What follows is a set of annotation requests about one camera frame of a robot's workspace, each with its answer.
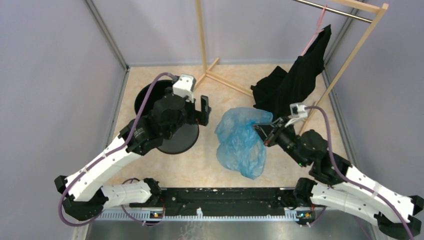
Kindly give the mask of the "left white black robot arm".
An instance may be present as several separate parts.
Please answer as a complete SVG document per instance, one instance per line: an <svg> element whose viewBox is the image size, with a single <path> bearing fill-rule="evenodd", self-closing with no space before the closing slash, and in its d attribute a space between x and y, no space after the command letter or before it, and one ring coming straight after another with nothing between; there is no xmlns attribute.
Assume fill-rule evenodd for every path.
<svg viewBox="0 0 424 240"><path fill-rule="evenodd" d="M131 162L158 149L176 155L188 151L198 140L200 126L209 122L209 99L200 98L201 109L184 97L166 94L157 100L147 115L138 112L109 146L92 162L73 175L58 176L54 183L61 193L58 215L75 219L81 226L99 216L102 211L127 204L154 207L161 200L161 188L153 178L134 183L106 185L115 173Z"/></svg>

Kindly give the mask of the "black trash bin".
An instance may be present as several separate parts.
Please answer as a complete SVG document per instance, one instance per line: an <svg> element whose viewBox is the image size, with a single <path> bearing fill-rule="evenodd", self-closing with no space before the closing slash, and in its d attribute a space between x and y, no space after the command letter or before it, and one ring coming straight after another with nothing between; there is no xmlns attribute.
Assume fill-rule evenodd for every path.
<svg viewBox="0 0 424 240"><path fill-rule="evenodd" d="M128 151L146 155L153 149L175 155L190 149L198 139L199 125L187 124L186 100L173 94L171 80L158 80L146 85L136 96L136 117L127 125L131 130Z"/></svg>

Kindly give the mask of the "blue plastic trash bag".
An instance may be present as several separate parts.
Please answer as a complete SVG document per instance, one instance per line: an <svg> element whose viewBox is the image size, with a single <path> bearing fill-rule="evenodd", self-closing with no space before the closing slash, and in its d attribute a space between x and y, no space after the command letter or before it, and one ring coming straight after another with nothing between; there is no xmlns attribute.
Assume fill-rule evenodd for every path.
<svg viewBox="0 0 424 240"><path fill-rule="evenodd" d="M253 125L268 124L272 120L273 114L261 109L235 107L227 110L214 131L219 142L218 162L246 178L258 178L264 171L267 150Z"/></svg>

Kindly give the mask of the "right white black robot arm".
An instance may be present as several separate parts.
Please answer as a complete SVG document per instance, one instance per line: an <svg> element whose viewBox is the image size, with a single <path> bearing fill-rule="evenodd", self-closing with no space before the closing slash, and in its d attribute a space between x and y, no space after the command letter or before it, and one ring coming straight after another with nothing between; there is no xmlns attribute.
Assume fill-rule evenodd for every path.
<svg viewBox="0 0 424 240"><path fill-rule="evenodd" d="M367 221L396 240L410 240L422 230L415 216L424 209L424 199L394 192L366 176L349 160L333 153L318 132L295 133L286 118L276 123L254 124L266 147L279 146L299 166L310 167L312 179L300 178L293 192L299 206L325 206Z"/></svg>

